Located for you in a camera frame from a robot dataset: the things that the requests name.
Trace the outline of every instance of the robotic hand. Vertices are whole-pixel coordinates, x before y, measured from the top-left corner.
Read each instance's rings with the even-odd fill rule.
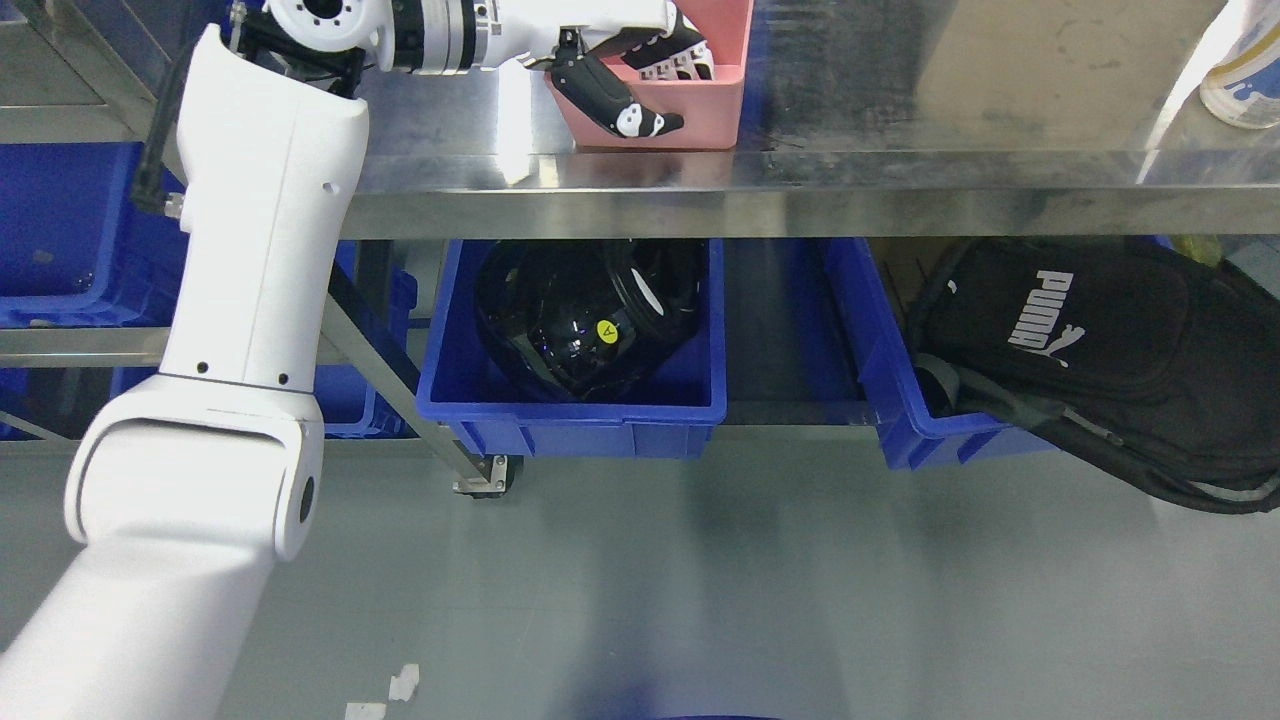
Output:
[[[236,28],[238,54],[207,27],[184,55],[189,69],[175,65],[184,88],[161,90],[182,94],[188,184],[184,197],[146,205],[191,233],[178,306],[160,374],[108,404],[77,450],[64,515],[87,547],[0,655],[5,720],[216,714],[268,578],[297,555],[320,492],[324,425],[311,389],[332,259],[369,138],[367,106],[352,95],[370,54],[381,70],[421,74],[512,58],[548,65],[558,91],[625,137],[682,120],[636,102],[593,53],[630,47],[628,61],[653,77],[707,77],[710,67],[701,36],[667,0],[269,9]],[[337,79],[329,92],[297,82],[257,67],[261,51]],[[168,135],[165,114],[152,140]],[[155,184],[155,168],[141,170],[159,164],[156,145],[138,186]]]
[[[517,60],[549,69],[552,86],[620,137],[684,127],[631,95],[600,55],[643,79],[712,79],[707,38],[669,0],[268,0],[265,10],[297,44],[320,53],[362,50],[384,72],[447,76]]]

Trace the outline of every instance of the blue plastic bin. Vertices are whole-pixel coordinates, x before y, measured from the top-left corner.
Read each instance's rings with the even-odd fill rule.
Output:
[[[727,410],[723,242],[708,242],[701,324],[616,402],[529,402],[489,360],[475,327],[475,278],[492,242],[454,241],[436,300],[417,409],[480,455],[695,459]]]
[[[349,241],[339,243],[337,260],[351,275],[356,261],[356,243]],[[408,314],[415,305],[417,305],[417,281],[404,270],[394,270],[388,307],[388,329],[401,347],[404,347],[408,340]],[[118,368],[111,377],[111,397],[154,374],[156,374],[155,368]],[[328,438],[412,437],[412,430],[392,409],[390,404],[378,395],[378,391],[365,380],[360,370],[351,365],[317,366],[315,396],[325,419],[324,433]]]
[[[28,373],[26,368],[0,369],[0,410],[19,418],[24,416]],[[32,439],[32,437],[13,425],[0,423],[0,441],[6,439]]]
[[[0,327],[169,324],[187,236],[128,201],[141,147],[0,145]]]
[[[867,241],[829,241],[824,264],[890,468],[914,470],[1053,448],[987,414],[929,414]]]

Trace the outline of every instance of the pink basket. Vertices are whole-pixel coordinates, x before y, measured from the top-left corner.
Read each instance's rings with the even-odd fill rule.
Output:
[[[659,137],[617,137],[552,90],[573,140],[586,147],[636,150],[727,150],[737,145],[746,79],[746,46],[754,0],[677,0],[680,9],[707,36],[716,56],[713,81],[643,81],[621,58],[604,58],[636,100],[658,113],[680,113],[685,127]],[[550,90],[550,76],[547,76]]]

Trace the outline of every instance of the yellow sticker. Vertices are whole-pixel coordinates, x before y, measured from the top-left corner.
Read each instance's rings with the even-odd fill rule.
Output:
[[[608,320],[595,323],[595,334],[600,336],[605,345],[618,342],[618,327]]]

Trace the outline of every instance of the floor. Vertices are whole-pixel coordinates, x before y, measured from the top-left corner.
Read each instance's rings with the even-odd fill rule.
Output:
[[[227,720],[1272,719],[1280,518],[1160,505],[1046,455],[890,473],[872,442],[698,464],[330,452]],[[64,456],[0,462],[0,647],[70,560]]]

